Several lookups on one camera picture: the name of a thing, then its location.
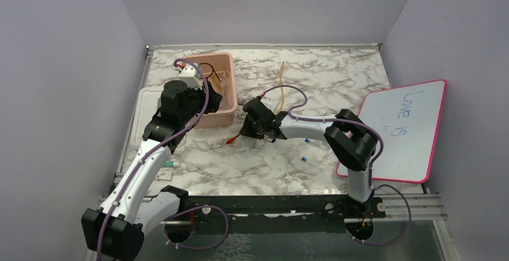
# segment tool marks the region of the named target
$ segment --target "whiteboard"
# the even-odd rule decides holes
[[[436,80],[366,95],[359,118],[384,141],[384,151],[373,164],[373,179],[426,182],[446,88],[445,80]],[[341,164],[336,172],[347,176]]]

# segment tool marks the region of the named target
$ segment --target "marble table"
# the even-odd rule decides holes
[[[387,74],[377,47],[359,49],[228,49],[155,50],[146,87],[161,88],[176,77],[173,61],[191,54],[229,52],[235,64],[239,103],[245,103],[264,89],[279,83],[279,70],[286,61],[285,84],[304,90],[309,101],[295,111],[302,115],[336,114],[342,108],[358,113],[364,96],[389,87]],[[285,88],[285,110],[303,101],[302,95]],[[280,90],[267,97],[275,102]],[[336,175],[337,158],[326,143],[304,139],[277,140],[275,143],[235,136],[244,120],[241,106],[229,127],[191,130],[179,145],[173,160],[180,167],[172,171],[171,181],[155,180],[147,195],[157,194],[166,185],[183,188],[191,195],[283,195],[346,194],[348,180]],[[128,148],[122,169],[132,162],[136,149]],[[306,157],[309,162],[301,161]],[[403,193],[422,193],[418,184],[389,183]],[[380,193],[390,193],[383,188]]]

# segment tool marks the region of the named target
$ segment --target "cable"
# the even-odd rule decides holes
[[[378,134],[378,132],[376,132],[375,129],[369,127],[368,125],[366,125],[364,123],[355,122],[355,121],[351,121],[351,120],[337,119],[337,118],[317,119],[317,118],[297,117],[292,113],[292,110],[294,110],[296,108],[303,107],[304,105],[307,104],[306,93],[304,93],[304,91],[302,91],[299,88],[292,86],[292,85],[277,85],[277,86],[274,86],[272,88],[265,90],[262,95],[265,95],[267,92],[272,91],[279,87],[288,87],[288,88],[295,89],[295,90],[299,91],[304,96],[304,102],[302,104],[292,106],[292,107],[290,107],[290,109],[288,109],[288,116],[290,116],[291,118],[296,119],[297,121],[302,120],[302,121],[311,121],[311,122],[342,122],[342,123],[353,124],[353,125],[357,125],[360,127],[364,127],[365,129],[370,131],[373,135],[375,135],[376,138],[378,138],[378,141],[380,142],[380,150],[376,153],[376,155],[373,157],[373,159],[371,159],[371,162],[369,163],[369,178],[368,178],[369,179],[369,187],[373,187],[373,185],[372,185],[373,163],[376,161],[376,159],[378,159],[378,157],[380,157],[380,155],[382,154],[382,151],[384,150],[384,141],[382,140],[382,137],[380,136],[380,134]]]
[[[283,84],[283,69],[285,69],[285,62],[281,63],[281,69],[279,69],[279,85]],[[285,105],[285,92],[283,91],[283,87],[281,87],[281,105],[279,105],[279,110],[277,113],[283,110],[283,105]]]
[[[209,76],[206,76],[206,79],[208,79],[210,76],[212,76],[212,74],[215,74],[217,80],[219,80],[219,82],[222,82],[221,78],[219,78],[219,75],[217,75],[217,72],[215,72],[214,66],[212,66],[212,64],[207,63],[207,62],[201,62],[200,65],[209,65],[210,68],[212,68],[212,72],[210,72]]]
[[[118,192],[118,195],[116,196],[115,198],[115,201],[114,203],[117,203],[120,201],[120,199],[122,198],[122,195],[124,194],[124,192],[126,191],[129,183],[131,182],[131,180],[134,178],[134,175],[136,174],[136,172],[138,171],[138,169],[141,167],[141,165],[143,163],[145,163],[145,160],[148,159],[148,157],[150,157],[150,155],[152,155],[156,150],[158,150],[159,148],[165,146],[166,144],[168,144],[171,140],[177,138],[178,136],[188,132],[192,127],[194,127],[198,121],[200,120],[200,118],[203,116],[203,114],[205,113],[205,110],[207,108],[207,104],[208,104],[208,100],[209,100],[209,92],[208,92],[208,85],[206,83],[206,78],[205,76],[203,75],[203,73],[200,71],[200,69],[198,68],[198,66],[194,63],[192,63],[191,61],[188,61],[186,59],[183,59],[183,58],[178,58],[176,59],[174,62],[173,62],[173,65],[174,66],[177,66],[179,62],[185,62],[185,63],[188,63],[189,65],[191,65],[192,67],[194,67],[194,69],[196,69],[196,71],[198,72],[198,74],[200,74],[200,77],[202,78],[203,80],[203,84],[204,84],[204,88],[205,88],[205,104],[203,105],[203,108],[202,110],[200,111],[200,113],[198,114],[198,116],[196,117],[196,119],[194,120],[193,123],[191,123],[189,126],[185,127],[184,129],[180,130],[179,132],[175,133],[174,135],[164,139],[161,143],[159,143],[158,145],[155,145],[155,147],[153,147],[152,149],[150,149],[141,159],[140,161],[138,161],[138,163],[136,164],[136,166],[134,167],[133,171],[131,171],[131,173],[129,174],[129,176],[127,177],[127,179],[125,180],[124,182],[124,185],[122,186],[122,188],[119,190]],[[111,215],[113,214],[113,211],[115,210],[115,207],[117,205],[114,205],[112,204],[112,206],[110,207],[110,209],[108,210],[108,213],[106,214],[105,218],[104,218],[104,221],[103,221],[103,224],[101,225],[101,230],[99,231],[99,237],[97,239],[97,259],[96,261],[102,261],[103,260],[103,256],[102,256],[102,249],[103,249],[103,238],[104,238],[104,231],[106,230],[106,225],[108,224],[108,220],[109,218],[111,217]]]
[[[191,208],[191,209],[188,209],[188,210],[185,210],[185,211],[182,211],[180,213],[177,213],[175,215],[171,215],[170,217],[168,218],[175,218],[175,217],[179,217],[179,216],[182,216],[184,214],[187,214],[191,211],[194,211],[194,210],[198,210],[198,209],[202,209],[202,208],[212,208],[212,209],[216,209],[218,210],[219,212],[221,212],[221,214],[223,214],[224,216],[224,221],[226,222],[226,228],[224,230],[224,234],[223,236],[221,237],[221,239],[219,239],[219,241],[217,241],[216,243],[212,244],[212,245],[209,245],[209,246],[204,246],[204,247],[194,247],[194,246],[188,246],[188,245],[181,245],[180,243],[173,243],[170,238],[168,237],[168,233],[166,232],[166,230],[164,231],[164,236],[166,237],[166,245],[167,244],[172,244],[175,246],[175,248],[185,248],[185,249],[192,249],[192,250],[208,250],[208,249],[211,249],[211,248],[214,248],[216,246],[218,246],[219,244],[221,244],[227,237],[228,235],[228,230],[229,230],[229,222],[228,222],[228,216],[226,215],[226,213],[219,207],[217,206],[214,206],[214,205],[203,205],[203,206],[198,206],[198,207],[194,207],[194,208]]]
[[[359,242],[359,243],[362,243],[364,245],[369,245],[369,246],[375,246],[375,247],[382,247],[382,246],[387,246],[387,245],[392,245],[396,242],[399,242],[401,239],[403,239],[403,237],[406,236],[406,234],[408,234],[408,232],[410,231],[410,227],[412,226],[412,212],[410,210],[410,204],[408,204],[408,200],[406,200],[405,196],[403,195],[403,193],[401,193],[401,191],[399,191],[398,189],[394,188],[393,186],[389,185],[389,184],[382,184],[378,187],[376,187],[374,190],[378,190],[382,187],[389,187],[391,188],[392,190],[396,191],[396,193],[398,193],[401,198],[403,199],[403,201],[405,201],[405,205],[406,205],[406,209],[408,210],[408,224],[406,225],[406,229],[405,231],[399,235],[398,237],[392,239],[391,241],[387,241],[387,242],[383,242],[383,243],[371,243],[369,241],[365,241],[365,240],[360,240],[356,237],[354,237],[350,231],[346,231],[348,234],[350,234],[350,236],[352,237],[353,240]]]
[[[373,178],[372,178],[372,175],[373,175],[373,163],[382,154],[382,151],[384,150],[384,141],[382,140],[382,136],[380,136],[380,134],[378,134],[378,132],[376,132],[375,129],[369,127],[368,125],[366,125],[364,123],[360,123],[360,122],[355,122],[355,121],[351,121],[351,120],[344,120],[344,119],[337,119],[337,118],[316,119],[316,118],[297,117],[297,116],[293,115],[291,111],[296,109],[296,108],[300,108],[300,107],[303,107],[304,105],[306,105],[306,103],[307,103],[307,96],[306,96],[306,94],[304,93],[304,91],[302,91],[299,88],[297,88],[295,86],[292,86],[292,85],[278,85],[278,86],[275,86],[275,87],[272,87],[272,88],[269,88],[269,89],[265,90],[262,95],[265,95],[267,92],[272,91],[272,90],[274,90],[276,88],[279,88],[279,87],[288,87],[288,88],[295,89],[295,90],[299,91],[304,96],[304,102],[302,104],[296,105],[296,106],[292,106],[290,109],[288,109],[288,116],[290,116],[291,118],[296,119],[297,121],[298,120],[302,120],[302,121],[310,121],[310,122],[343,122],[343,123],[348,123],[348,124],[354,124],[354,125],[357,125],[357,126],[364,127],[366,130],[370,131],[372,134],[374,134],[378,138],[378,141],[380,142],[380,150],[376,153],[376,155],[373,157],[373,159],[369,163],[369,177],[368,177],[368,180],[369,180],[369,187],[372,188],[373,187],[373,185],[372,185],[372,181],[373,181]],[[410,231],[410,227],[411,227],[411,224],[412,224],[412,213],[411,213],[411,210],[410,210],[410,205],[408,204],[408,201],[404,197],[403,193],[401,193],[398,189],[396,189],[393,186],[388,185],[388,184],[382,184],[382,185],[374,188],[373,190],[376,191],[376,190],[378,190],[378,189],[380,189],[382,187],[389,187],[389,188],[393,189],[394,191],[396,191],[403,198],[403,201],[405,201],[405,204],[406,204],[406,208],[408,209],[408,225],[406,226],[406,230],[399,237],[397,237],[397,238],[395,238],[395,239],[393,239],[391,241],[381,243],[381,244],[369,243],[369,242],[366,242],[366,241],[363,241],[363,240],[359,240],[359,239],[357,239],[357,238],[352,236],[352,239],[354,239],[354,240],[356,240],[358,242],[361,242],[363,244],[366,244],[366,245],[371,245],[371,246],[386,246],[386,245],[394,244],[394,243],[400,241],[403,237],[405,237],[405,235]]]

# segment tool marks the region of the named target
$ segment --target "plastic bin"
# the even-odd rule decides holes
[[[207,62],[214,66],[215,72],[224,80],[226,86],[224,87],[223,100],[221,101],[220,109],[215,113],[203,115],[196,124],[196,128],[209,128],[217,126],[230,126],[235,120],[235,111],[238,107],[237,104],[237,91],[235,88],[235,73],[233,69],[233,57],[227,52],[200,54],[185,56],[194,63]],[[208,65],[202,65],[202,71],[205,76],[212,73],[212,68]]]

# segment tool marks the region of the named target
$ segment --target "marble tabletop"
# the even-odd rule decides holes
[[[364,96],[389,87],[387,74],[376,47],[359,49],[199,49],[155,50],[146,87],[160,88],[176,78],[173,61],[186,55],[229,52],[233,56],[239,103],[245,103],[264,89],[278,85],[282,61],[286,61],[283,82],[301,88],[309,101],[295,110],[301,115],[331,115],[342,108],[358,113]],[[280,90],[267,94],[277,102]],[[303,102],[302,95],[285,88],[285,110]],[[244,120],[241,106],[229,127],[191,130],[173,155],[180,166],[171,171],[171,181],[155,180],[147,195],[157,194],[166,185],[191,195],[284,195],[346,194],[348,180],[336,175],[337,158],[320,141],[277,140],[275,143],[240,136],[231,145]],[[125,170],[136,149],[129,147]],[[306,157],[308,162],[301,161]],[[418,184],[374,181],[391,184],[404,193],[422,193]],[[391,193],[383,188],[381,193]]]

